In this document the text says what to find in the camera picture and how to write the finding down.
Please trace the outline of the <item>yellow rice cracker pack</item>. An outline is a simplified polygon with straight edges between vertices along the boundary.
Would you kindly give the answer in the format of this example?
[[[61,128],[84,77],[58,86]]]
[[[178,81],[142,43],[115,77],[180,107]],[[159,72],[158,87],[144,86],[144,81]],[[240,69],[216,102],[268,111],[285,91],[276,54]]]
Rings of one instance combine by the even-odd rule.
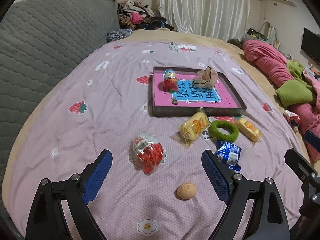
[[[235,121],[237,128],[250,141],[258,142],[261,137],[261,131],[246,118],[240,118]]]
[[[185,145],[189,147],[208,127],[208,116],[203,108],[200,108],[193,116],[185,121],[178,130]]]

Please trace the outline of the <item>blue snack packet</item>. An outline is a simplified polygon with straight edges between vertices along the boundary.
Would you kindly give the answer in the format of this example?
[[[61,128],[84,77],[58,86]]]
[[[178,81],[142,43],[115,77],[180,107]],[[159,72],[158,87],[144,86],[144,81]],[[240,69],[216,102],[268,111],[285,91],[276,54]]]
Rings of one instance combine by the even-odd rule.
[[[241,166],[238,164],[241,152],[242,148],[231,142],[217,141],[215,156],[220,163],[227,165],[230,170],[241,171]]]

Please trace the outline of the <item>small tan ball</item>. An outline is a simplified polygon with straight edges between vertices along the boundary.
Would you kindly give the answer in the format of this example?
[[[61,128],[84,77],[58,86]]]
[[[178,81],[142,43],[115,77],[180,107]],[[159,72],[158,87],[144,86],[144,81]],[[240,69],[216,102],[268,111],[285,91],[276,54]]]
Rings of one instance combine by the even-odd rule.
[[[182,200],[190,200],[191,198],[196,196],[196,193],[197,187],[194,183],[191,182],[181,184],[176,190],[178,198]]]

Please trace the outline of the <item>clear red-filled surprise egg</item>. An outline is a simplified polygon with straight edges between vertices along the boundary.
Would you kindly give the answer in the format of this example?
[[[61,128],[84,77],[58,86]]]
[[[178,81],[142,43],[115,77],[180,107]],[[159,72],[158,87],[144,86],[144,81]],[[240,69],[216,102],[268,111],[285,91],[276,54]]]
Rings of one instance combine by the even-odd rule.
[[[132,141],[129,161],[136,168],[149,175],[155,172],[167,157],[164,147],[158,139],[149,133],[140,133]]]

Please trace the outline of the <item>red white patterned cloth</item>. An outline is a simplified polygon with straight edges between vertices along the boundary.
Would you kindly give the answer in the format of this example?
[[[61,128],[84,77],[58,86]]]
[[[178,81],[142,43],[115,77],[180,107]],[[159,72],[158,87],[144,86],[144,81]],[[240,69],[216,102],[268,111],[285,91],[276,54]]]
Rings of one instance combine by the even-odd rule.
[[[291,111],[285,110],[285,112],[283,113],[283,116],[284,116],[285,120],[288,122],[288,124],[291,126],[293,131],[295,133],[297,133],[299,130],[299,126],[300,126],[299,115],[297,115]]]

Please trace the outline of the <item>green fleece cloth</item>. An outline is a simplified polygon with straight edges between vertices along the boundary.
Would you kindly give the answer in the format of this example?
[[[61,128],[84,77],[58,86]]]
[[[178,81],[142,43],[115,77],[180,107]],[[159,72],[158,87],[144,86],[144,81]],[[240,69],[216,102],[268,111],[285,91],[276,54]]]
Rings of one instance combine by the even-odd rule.
[[[303,77],[304,66],[295,60],[288,60],[286,63],[287,70],[293,76],[293,80],[287,80],[276,90],[284,107],[296,104],[309,103],[316,105],[317,94],[312,85],[308,84]]]

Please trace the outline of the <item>pink quilt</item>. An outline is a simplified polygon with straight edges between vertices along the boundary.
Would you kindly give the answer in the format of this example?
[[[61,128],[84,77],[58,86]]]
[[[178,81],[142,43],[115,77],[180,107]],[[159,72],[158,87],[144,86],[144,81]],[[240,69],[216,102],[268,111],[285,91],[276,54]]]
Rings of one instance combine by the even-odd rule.
[[[288,59],[271,45],[257,40],[248,40],[244,43],[243,49],[246,60],[262,71],[277,89],[285,81],[293,80],[293,76],[286,67]],[[299,115],[300,130],[303,134],[310,130],[319,137],[319,81],[308,75],[306,69],[303,71],[303,77],[316,91],[316,105],[304,103],[284,108]]]

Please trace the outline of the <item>black television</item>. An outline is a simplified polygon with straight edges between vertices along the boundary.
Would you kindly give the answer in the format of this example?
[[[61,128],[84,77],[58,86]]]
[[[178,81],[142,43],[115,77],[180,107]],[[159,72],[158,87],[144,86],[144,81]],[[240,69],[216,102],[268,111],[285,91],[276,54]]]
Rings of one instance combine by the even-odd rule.
[[[304,28],[301,49],[320,64],[320,36]]]

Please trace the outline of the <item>pink and blue book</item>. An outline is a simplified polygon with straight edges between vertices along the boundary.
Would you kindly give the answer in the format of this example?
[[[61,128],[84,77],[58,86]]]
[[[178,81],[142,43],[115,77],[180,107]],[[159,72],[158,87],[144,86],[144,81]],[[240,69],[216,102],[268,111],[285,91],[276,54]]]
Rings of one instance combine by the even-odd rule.
[[[163,87],[163,72],[154,72],[154,105],[167,107],[244,107],[236,90],[222,73],[219,73],[217,84],[212,89],[196,88],[193,85],[194,77],[195,74],[192,72],[177,72],[178,91],[171,93]]]

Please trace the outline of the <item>dark shallow box tray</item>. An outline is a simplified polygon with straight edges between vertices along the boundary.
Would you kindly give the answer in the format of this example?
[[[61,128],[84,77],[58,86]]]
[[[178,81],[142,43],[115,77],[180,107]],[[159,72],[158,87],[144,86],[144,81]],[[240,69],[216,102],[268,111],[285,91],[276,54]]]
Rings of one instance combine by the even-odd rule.
[[[170,92],[163,86],[163,75],[168,69],[177,75],[178,91]],[[192,116],[202,108],[208,116],[242,116],[247,107],[227,77],[219,72],[218,81],[211,89],[193,84],[197,69],[182,67],[154,67],[152,75],[153,116]]]

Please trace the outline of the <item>white shiny curtain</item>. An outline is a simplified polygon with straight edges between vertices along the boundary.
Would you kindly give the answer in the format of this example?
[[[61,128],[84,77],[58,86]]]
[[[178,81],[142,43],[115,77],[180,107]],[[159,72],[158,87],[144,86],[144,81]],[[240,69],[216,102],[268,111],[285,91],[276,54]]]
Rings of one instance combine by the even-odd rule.
[[[245,35],[251,0],[156,0],[156,8],[181,33],[227,41]]]

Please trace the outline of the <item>grey quilted headboard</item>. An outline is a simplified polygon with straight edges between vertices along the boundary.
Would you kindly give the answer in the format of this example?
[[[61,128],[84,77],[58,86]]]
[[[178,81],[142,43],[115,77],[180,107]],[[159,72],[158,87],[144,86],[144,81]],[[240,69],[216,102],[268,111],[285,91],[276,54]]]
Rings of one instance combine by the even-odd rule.
[[[1,20],[1,172],[41,100],[117,29],[116,0],[23,0]]]

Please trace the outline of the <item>blue floral cloth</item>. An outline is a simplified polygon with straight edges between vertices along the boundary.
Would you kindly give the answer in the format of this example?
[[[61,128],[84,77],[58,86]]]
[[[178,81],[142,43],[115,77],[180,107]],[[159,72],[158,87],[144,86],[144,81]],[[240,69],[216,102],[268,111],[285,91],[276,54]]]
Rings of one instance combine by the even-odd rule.
[[[122,40],[124,38],[127,38],[132,34],[132,29],[115,29],[111,30],[106,34],[106,41],[107,43],[114,42],[117,40]]]

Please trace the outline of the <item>pile of clothes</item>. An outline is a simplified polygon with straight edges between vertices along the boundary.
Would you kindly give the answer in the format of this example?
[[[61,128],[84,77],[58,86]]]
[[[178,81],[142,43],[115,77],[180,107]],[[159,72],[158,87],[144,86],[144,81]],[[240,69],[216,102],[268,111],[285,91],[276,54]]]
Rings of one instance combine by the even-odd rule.
[[[177,31],[175,27],[167,23],[166,18],[140,2],[127,0],[118,3],[117,15],[119,25],[123,29]]]

